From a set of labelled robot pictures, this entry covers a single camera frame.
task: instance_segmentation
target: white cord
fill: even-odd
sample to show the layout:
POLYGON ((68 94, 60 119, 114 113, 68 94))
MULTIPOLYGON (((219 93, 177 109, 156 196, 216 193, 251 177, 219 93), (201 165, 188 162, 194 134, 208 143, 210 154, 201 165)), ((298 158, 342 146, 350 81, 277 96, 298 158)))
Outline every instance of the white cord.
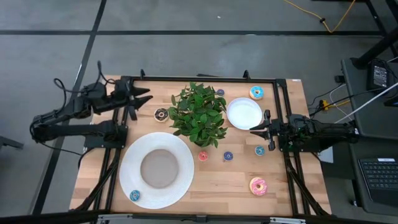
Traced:
MULTIPOLYGON (((390 86, 388 89, 382 91, 382 92, 379 93, 377 96, 371 98, 368 102, 364 103, 364 105, 360 106, 358 109, 354 110, 354 111, 351 112, 349 115, 355 114, 355 113, 358 112, 360 109, 362 109, 362 108, 364 108, 366 105, 370 104, 373 100, 375 100, 375 99, 377 99, 379 96, 381 96, 381 95, 387 93, 388 91, 390 91, 391 89, 393 89, 393 88, 394 88, 395 86, 397 86, 397 85, 398 85, 398 82, 395 83, 395 84, 393 84, 392 86, 390 86)), ((340 121, 342 121, 342 120, 344 120, 344 119, 346 119, 349 115, 347 115, 347 116, 345 116, 344 118, 341 118, 340 120, 336 121, 335 124, 336 124, 336 123, 339 123, 340 121)))
MULTIPOLYGON (((331 102, 334 102, 333 98, 331 97, 331 94, 332 94, 334 91, 338 90, 340 87, 343 87, 343 86, 345 86, 345 84, 343 84, 343 85, 337 87, 336 89, 334 89, 333 91, 330 92, 329 97, 330 97, 330 101, 331 101, 331 102)), ((347 114, 346 114, 342 109, 340 109, 340 108, 336 105, 336 103, 333 104, 333 106, 335 106, 338 110, 340 110, 343 114, 345 114, 345 115, 347 116, 347 114)))
POLYGON ((398 57, 394 57, 393 59, 391 59, 391 60, 388 60, 387 62, 392 62, 393 60, 395 60, 395 59, 397 59, 398 57))

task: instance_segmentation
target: white plate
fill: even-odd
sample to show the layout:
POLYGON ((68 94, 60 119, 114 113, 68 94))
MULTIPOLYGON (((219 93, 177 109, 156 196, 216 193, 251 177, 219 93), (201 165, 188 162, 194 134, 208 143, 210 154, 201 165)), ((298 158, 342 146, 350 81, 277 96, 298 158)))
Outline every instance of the white plate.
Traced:
POLYGON ((159 209, 174 204, 187 192, 194 173, 193 157, 188 146, 169 133, 150 133, 131 144, 123 157, 119 179, 124 194, 130 200, 133 190, 140 191, 140 198, 133 202, 142 208, 159 209), (156 189, 141 177, 141 163, 153 150, 165 149, 178 162, 178 174, 169 186, 156 189))
POLYGON ((226 115, 233 126, 242 130, 249 130, 259 125, 262 120, 260 106, 249 98, 237 98, 230 102, 226 115))

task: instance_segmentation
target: potted plant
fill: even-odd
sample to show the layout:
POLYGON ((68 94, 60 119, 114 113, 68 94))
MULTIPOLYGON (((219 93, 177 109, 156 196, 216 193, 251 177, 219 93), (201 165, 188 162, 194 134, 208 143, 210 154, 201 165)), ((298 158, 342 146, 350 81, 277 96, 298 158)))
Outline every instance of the potted plant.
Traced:
POLYGON ((179 95, 172 95, 172 104, 169 115, 174 124, 171 127, 178 128, 174 135, 189 136, 191 142, 201 147, 218 147, 217 139, 225 138, 227 130, 221 127, 226 101, 216 97, 213 87, 191 82, 190 88, 185 86, 179 95))

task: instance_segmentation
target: small donut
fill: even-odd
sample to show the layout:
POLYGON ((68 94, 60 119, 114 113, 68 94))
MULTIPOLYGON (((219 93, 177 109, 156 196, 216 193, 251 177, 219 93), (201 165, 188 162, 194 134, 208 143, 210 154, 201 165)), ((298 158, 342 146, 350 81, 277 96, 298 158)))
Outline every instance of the small donut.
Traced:
POLYGON ((138 190, 133 190, 130 193, 130 200, 132 200, 133 202, 136 202, 136 201, 138 201, 138 199, 139 199, 139 191, 138 190))
POLYGON ((250 89, 250 97, 254 100, 260 100, 264 96, 264 90, 259 86, 250 89))
POLYGON ((224 90, 219 89, 219 90, 217 90, 216 94, 218 97, 224 97, 225 92, 224 92, 224 90))
POLYGON ((157 122, 163 123, 169 118, 169 112, 165 108, 159 108, 155 111, 154 117, 157 122))
POLYGON ((257 156, 263 156, 264 153, 266 153, 266 150, 262 146, 257 146, 254 148, 254 152, 256 153, 257 156))
POLYGON ((234 158, 234 154, 232 154, 232 152, 224 153, 224 161, 229 162, 229 161, 232 161, 233 158, 234 158))
POLYGON ((251 179, 249 188, 250 191, 256 196, 264 195, 267 192, 266 181, 260 177, 255 177, 251 179))
POLYGON ((207 152, 202 151, 202 152, 199 152, 198 158, 200 161, 205 162, 207 160, 207 158, 209 158, 209 155, 207 154, 207 152))

